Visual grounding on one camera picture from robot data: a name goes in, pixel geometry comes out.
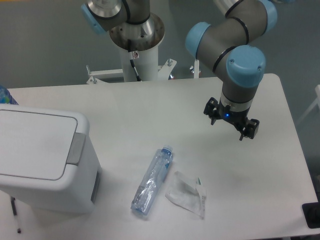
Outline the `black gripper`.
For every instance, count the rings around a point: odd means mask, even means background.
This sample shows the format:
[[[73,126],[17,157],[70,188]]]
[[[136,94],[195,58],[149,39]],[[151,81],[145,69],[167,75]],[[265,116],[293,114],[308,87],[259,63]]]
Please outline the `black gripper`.
[[[248,103],[235,103],[226,98],[220,98],[219,108],[218,101],[211,97],[205,105],[203,113],[207,115],[214,125],[218,119],[218,113],[224,121],[232,124],[237,130],[240,130],[240,138],[254,139],[258,130],[260,121],[257,119],[248,119],[250,106]]]

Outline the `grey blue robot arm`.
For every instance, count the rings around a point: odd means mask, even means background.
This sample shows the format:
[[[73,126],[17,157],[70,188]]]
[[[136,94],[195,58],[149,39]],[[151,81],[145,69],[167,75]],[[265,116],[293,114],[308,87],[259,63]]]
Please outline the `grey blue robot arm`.
[[[259,129],[248,112],[264,76],[266,58],[250,42],[277,23],[277,10],[269,0],[217,0],[225,21],[212,26],[199,22],[187,33],[185,47],[222,81],[219,99],[210,98],[204,114],[211,122],[224,120],[241,138],[253,139]],[[88,0],[81,11],[97,34],[109,33],[122,50],[127,82],[155,80],[158,63],[144,56],[164,39],[162,20],[151,12],[148,0]]]

